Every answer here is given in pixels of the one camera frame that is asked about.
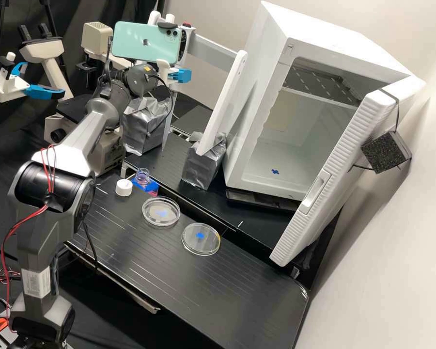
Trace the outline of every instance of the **gray tape-wrapped block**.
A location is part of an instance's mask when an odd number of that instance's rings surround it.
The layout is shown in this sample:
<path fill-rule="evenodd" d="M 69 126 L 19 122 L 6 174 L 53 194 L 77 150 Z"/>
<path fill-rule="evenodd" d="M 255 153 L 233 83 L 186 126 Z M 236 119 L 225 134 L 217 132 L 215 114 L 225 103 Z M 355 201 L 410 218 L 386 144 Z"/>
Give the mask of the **gray tape-wrapped block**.
<path fill-rule="evenodd" d="M 224 133 L 218 133 L 213 148 L 202 156 L 196 153 L 201 138 L 201 132 L 193 132 L 189 138 L 190 141 L 195 143 L 187 152 L 181 179 L 189 184 L 207 190 L 213 178 L 215 178 L 224 154 L 226 153 L 226 135 Z"/>
<path fill-rule="evenodd" d="M 171 99 L 158 102 L 153 97 L 135 98 L 121 117 L 126 152 L 141 156 L 162 142 Z"/>

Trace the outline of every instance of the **white bottle cap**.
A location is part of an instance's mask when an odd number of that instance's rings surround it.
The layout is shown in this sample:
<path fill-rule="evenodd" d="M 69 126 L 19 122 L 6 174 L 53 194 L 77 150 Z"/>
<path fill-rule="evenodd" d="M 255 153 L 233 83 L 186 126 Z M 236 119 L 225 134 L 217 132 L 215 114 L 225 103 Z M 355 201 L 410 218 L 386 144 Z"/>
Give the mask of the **white bottle cap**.
<path fill-rule="evenodd" d="M 119 196 L 129 196 L 132 193 L 132 182 L 129 179 L 120 179 L 116 182 L 115 193 Z"/>
<path fill-rule="evenodd" d="M 9 60 L 9 61 L 11 61 L 11 62 L 14 62 L 14 61 L 15 61 L 15 58 L 16 58 L 16 55 L 15 55 L 14 52 L 8 52 L 8 53 L 6 54 L 6 59 Z"/>

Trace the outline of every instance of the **black tabletop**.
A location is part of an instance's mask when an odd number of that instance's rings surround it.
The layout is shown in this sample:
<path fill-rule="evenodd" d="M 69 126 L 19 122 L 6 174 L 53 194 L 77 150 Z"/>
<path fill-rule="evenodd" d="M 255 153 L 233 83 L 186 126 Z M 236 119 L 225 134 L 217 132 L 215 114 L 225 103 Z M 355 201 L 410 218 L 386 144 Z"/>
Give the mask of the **black tabletop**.
<path fill-rule="evenodd" d="M 195 221 L 181 212 L 169 227 L 147 223 L 141 207 L 150 195 L 137 187 L 129 197 L 116 195 L 119 179 L 97 187 L 85 220 L 103 270 L 223 348 L 292 348 L 308 304 L 304 287 L 229 242 L 227 233 L 215 254 L 189 252 L 181 235 Z M 84 233 L 70 244 L 86 249 Z"/>
<path fill-rule="evenodd" d="M 148 168 L 161 185 L 272 250 L 293 213 L 229 202 L 221 169 L 208 190 L 185 183 L 181 180 L 181 172 L 190 146 L 184 139 L 170 133 L 163 152 L 157 147 L 141 157 L 130 155 L 126 161 L 136 168 Z"/>

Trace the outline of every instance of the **black backdrop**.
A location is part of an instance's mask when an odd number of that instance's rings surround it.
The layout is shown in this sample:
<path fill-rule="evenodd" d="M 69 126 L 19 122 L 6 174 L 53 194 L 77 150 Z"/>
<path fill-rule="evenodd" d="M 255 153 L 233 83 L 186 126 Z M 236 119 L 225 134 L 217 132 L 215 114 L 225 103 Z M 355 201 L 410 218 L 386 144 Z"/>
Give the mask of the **black backdrop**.
<path fill-rule="evenodd" d="M 24 61 L 18 47 L 21 37 L 18 25 L 25 24 L 33 38 L 40 37 L 37 25 L 46 23 L 47 16 L 39 0 L 10 0 L 5 8 L 0 40 L 0 55 L 8 51 L 16 54 L 15 62 Z M 59 36 L 63 37 L 64 62 L 74 95 L 89 93 L 86 77 L 75 65 L 84 60 L 80 46 L 82 27 L 85 22 L 100 21 L 113 28 L 119 20 L 147 23 L 156 0 L 53 0 L 51 10 Z M 50 85 L 40 64 L 28 64 L 25 79 L 28 82 Z M 0 103 L 0 135 L 18 130 L 31 123 L 43 124 L 44 118 L 55 112 L 56 101 L 20 98 Z"/>

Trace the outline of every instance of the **white wall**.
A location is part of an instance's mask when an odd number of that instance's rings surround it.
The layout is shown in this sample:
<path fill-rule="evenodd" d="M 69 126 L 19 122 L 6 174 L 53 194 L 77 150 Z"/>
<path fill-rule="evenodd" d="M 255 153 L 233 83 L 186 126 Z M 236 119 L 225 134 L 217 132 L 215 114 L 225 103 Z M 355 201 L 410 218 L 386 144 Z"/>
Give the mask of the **white wall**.
<path fill-rule="evenodd" d="M 431 99 L 400 128 L 413 152 L 409 171 L 361 179 L 320 269 L 296 349 L 436 349 L 433 67 Z"/>
<path fill-rule="evenodd" d="M 436 57 L 436 0 L 271 0 L 275 4 L 356 30 L 377 42 L 421 78 Z M 231 49 L 244 48 L 259 0 L 169 0 L 176 22 Z M 188 56 L 192 81 L 184 92 L 214 107 L 226 73 Z"/>
<path fill-rule="evenodd" d="M 365 34 L 428 82 L 399 127 L 413 161 L 360 179 L 320 268 L 296 349 L 436 348 L 436 0 L 272 2 Z M 171 0 L 169 9 L 178 22 L 239 49 L 257 5 Z M 189 63 L 186 91 L 213 106 L 225 74 Z"/>

